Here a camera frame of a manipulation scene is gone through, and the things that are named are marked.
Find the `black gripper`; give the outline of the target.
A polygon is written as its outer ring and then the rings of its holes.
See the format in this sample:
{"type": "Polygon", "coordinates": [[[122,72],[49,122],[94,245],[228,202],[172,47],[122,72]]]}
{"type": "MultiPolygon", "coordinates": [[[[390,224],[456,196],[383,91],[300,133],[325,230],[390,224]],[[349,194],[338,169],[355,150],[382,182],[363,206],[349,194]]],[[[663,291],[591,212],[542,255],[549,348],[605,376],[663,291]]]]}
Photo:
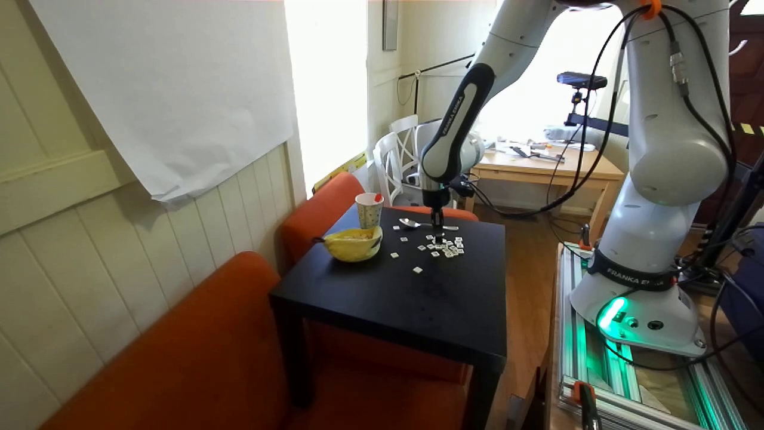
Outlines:
{"type": "Polygon", "coordinates": [[[445,211],[462,207],[462,194],[454,187],[437,184],[435,188],[421,190],[421,202],[432,211],[432,231],[442,231],[445,211]]]}

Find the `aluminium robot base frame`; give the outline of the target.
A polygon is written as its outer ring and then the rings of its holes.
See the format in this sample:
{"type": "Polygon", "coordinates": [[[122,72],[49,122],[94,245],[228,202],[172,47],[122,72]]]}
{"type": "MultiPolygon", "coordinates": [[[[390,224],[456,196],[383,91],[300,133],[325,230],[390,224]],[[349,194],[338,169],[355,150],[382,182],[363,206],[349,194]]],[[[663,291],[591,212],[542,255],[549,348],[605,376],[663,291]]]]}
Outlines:
{"type": "Polygon", "coordinates": [[[744,430],[713,358],[685,361],[604,340],[568,303],[580,278],[580,251],[564,242],[552,323],[552,428],[580,428],[575,384],[590,384],[602,430],[744,430]]]}

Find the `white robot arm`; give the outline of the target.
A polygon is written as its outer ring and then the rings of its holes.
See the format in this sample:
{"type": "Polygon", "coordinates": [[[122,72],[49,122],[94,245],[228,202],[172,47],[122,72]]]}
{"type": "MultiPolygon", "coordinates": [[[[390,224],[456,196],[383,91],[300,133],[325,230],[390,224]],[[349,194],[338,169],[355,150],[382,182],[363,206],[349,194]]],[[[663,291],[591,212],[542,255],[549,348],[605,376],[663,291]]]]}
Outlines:
{"type": "Polygon", "coordinates": [[[420,152],[421,198],[445,206],[481,106],[523,77],[564,9],[599,2],[628,24],[628,175],[571,306],[610,342],[697,358],[707,342],[675,255],[732,169],[727,0],[504,0],[420,152]]]}

